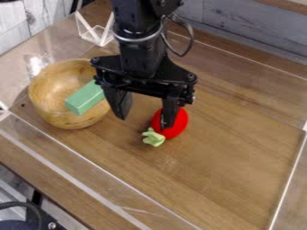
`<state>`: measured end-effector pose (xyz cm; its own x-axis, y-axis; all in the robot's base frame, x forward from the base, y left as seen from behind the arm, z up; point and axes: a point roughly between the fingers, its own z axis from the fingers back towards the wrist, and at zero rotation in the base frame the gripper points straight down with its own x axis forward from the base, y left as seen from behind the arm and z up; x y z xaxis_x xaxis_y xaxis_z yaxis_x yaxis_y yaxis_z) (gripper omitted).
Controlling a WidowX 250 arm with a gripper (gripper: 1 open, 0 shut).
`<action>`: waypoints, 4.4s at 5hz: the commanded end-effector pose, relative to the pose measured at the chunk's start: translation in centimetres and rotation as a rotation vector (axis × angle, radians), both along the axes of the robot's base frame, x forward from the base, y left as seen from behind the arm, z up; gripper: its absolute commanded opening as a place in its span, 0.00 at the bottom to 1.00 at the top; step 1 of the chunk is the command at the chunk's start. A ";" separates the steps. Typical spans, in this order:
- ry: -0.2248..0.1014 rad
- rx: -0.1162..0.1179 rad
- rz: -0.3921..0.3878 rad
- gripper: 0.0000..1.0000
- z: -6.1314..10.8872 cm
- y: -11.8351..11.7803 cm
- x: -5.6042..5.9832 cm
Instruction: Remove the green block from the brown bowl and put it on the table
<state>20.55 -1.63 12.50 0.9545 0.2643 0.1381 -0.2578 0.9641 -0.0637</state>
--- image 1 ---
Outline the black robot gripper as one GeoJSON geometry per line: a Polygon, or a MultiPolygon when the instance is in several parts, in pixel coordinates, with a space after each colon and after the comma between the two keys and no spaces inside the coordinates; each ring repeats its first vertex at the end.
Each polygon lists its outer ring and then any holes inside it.
{"type": "Polygon", "coordinates": [[[96,85],[104,91],[113,115],[125,120],[132,108],[132,93],[161,99],[160,128],[171,128],[180,106],[195,100],[196,76],[177,66],[169,56],[165,36],[143,42],[119,41],[117,55],[95,57],[96,85]]]}

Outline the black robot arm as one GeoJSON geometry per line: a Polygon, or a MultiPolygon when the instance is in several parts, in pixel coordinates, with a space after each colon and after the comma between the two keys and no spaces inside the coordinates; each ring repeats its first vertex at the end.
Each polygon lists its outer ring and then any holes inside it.
{"type": "Polygon", "coordinates": [[[196,75],[168,56],[165,21],[192,27],[173,11],[183,0],[112,0],[112,35],[120,53],[95,57],[95,84],[100,86],[115,116],[124,119],[132,107],[132,94],[161,99],[159,126],[171,128],[180,108],[195,100],[196,75]]]}

